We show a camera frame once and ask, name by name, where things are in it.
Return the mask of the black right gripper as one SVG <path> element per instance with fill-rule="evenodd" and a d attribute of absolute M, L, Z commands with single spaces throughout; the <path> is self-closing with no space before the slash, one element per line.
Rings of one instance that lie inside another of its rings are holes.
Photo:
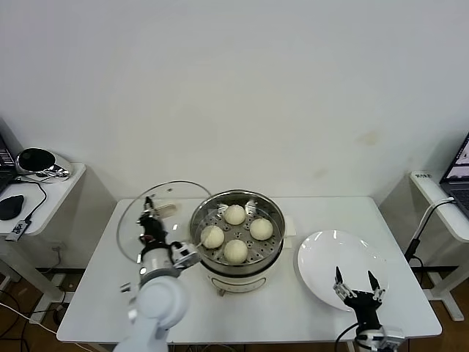
<path fill-rule="evenodd" d="M 385 288 L 380 286 L 378 279 L 371 271 L 367 271 L 371 292 L 351 290 L 345 283 L 341 271 L 336 266 L 333 289 L 340 299 L 344 299 L 344 304 L 355 312 L 360 329 L 380 329 L 381 324 L 377 316 L 377 310 L 383 303 Z"/>

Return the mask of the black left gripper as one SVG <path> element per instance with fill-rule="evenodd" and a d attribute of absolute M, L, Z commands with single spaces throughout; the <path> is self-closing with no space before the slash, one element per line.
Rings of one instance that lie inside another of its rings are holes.
<path fill-rule="evenodd" d="M 141 242 L 145 246 L 166 245 L 167 231 L 160 219 L 155 218 L 155 206 L 151 197 L 146 196 L 144 200 L 144 217 L 140 217 L 138 224 L 144 229 Z"/>

